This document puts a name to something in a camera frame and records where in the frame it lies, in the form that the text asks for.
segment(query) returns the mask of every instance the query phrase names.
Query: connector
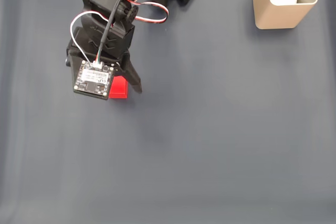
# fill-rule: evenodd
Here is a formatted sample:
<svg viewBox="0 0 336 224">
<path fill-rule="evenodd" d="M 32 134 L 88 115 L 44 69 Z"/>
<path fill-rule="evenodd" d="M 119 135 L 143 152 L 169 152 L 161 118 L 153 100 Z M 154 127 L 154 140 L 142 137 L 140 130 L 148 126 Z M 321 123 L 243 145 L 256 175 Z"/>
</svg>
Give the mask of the connector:
<svg viewBox="0 0 336 224">
<path fill-rule="evenodd" d="M 103 62 L 97 63 L 97 62 L 94 60 L 93 63 L 92 63 L 92 66 L 93 66 L 94 68 L 102 69 L 102 67 L 103 67 Z"/>
</svg>

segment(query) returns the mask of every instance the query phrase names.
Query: black cable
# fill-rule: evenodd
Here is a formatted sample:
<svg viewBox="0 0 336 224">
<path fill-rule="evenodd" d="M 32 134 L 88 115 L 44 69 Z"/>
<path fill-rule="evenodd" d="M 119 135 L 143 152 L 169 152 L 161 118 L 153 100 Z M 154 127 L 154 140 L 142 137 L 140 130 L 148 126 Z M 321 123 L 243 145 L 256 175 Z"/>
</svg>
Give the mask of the black cable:
<svg viewBox="0 0 336 224">
<path fill-rule="evenodd" d="M 120 4 L 121 0 L 117 0 L 117 2 L 115 3 L 112 11 L 111 11 L 111 14 L 110 14 L 110 17 L 109 17 L 109 21 L 107 22 L 107 25 L 105 27 L 105 30 L 103 32 L 103 35 L 101 37 L 101 40 L 100 40 L 100 45 L 99 45 L 99 48 L 98 48 L 98 53 L 97 53 L 97 63 L 99 63 L 100 61 L 100 55 L 101 55 L 101 52 L 103 50 L 103 47 L 104 47 L 104 43 L 106 41 L 106 38 L 107 38 L 107 35 L 109 33 L 109 30 L 110 30 L 110 27 L 112 25 L 112 22 L 113 22 L 113 19 L 114 19 L 114 15 L 118 9 L 118 6 Z"/>
</svg>

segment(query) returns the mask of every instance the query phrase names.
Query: gray table surface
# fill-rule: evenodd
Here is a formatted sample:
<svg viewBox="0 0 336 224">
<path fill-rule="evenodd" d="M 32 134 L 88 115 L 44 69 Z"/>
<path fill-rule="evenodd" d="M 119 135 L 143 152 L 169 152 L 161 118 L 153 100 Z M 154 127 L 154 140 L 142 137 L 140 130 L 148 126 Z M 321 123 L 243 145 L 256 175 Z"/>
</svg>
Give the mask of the gray table surface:
<svg viewBox="0 0 336 224">
<path fill-rule="evenodd" d="M 251 0 L 172 1 L 119 101 L 72 92 L 81 0 L 1 3 L 1 224 L 336 223 L 335 0 L 269 31 Z"/>
</svg>

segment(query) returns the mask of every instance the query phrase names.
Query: beige container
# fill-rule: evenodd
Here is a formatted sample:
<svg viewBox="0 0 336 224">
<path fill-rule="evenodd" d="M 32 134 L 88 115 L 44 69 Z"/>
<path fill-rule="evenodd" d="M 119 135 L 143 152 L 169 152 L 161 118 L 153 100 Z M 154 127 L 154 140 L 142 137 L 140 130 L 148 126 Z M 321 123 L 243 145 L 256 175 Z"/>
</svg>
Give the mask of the beige container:
<svg viewBox="0 0 336 224">
<path fill-rule="evenodd" d="M 271 0 L 253 0 L 256 26 L 259 29 L 294 28 L 317 0 L 298 0 L 294 5 L 274 5 Z"/>
</svg>

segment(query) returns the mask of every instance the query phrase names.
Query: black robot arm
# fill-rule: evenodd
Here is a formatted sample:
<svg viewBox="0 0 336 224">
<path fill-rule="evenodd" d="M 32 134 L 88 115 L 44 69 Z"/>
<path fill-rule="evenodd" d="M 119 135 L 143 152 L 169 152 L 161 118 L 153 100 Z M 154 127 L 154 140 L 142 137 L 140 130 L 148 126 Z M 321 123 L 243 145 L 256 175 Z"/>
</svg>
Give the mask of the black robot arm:
<svg viewBox="0 0 336 224">
<path fill-rule="evenodd" d="M 151 0 L 167 5 L 168 0 Z M 182 4 L 189 0 L 180 0 Z M 135 71 L 129 54 L 129 47 L 134 33 L 133 21 L 138 13 L 138 6 L 133 0 L 83 0 L 83 12 L 94 11 L 101 15 L 82 15 L 82 27 L 75 28 L 73 37 L 79 48 L 71 40 L 67 47 L 67 66 L 71 67 L 73 84 L 80 71 L 81 62 L 88 59 L 90 62 L 104 62 L 105 66 L 113 67 L 114 76 L 123 76 L 133 87 L 141 93 L 140 77 Z M 107 18 L 113 24 L 107 28 Z"/>
</svg>

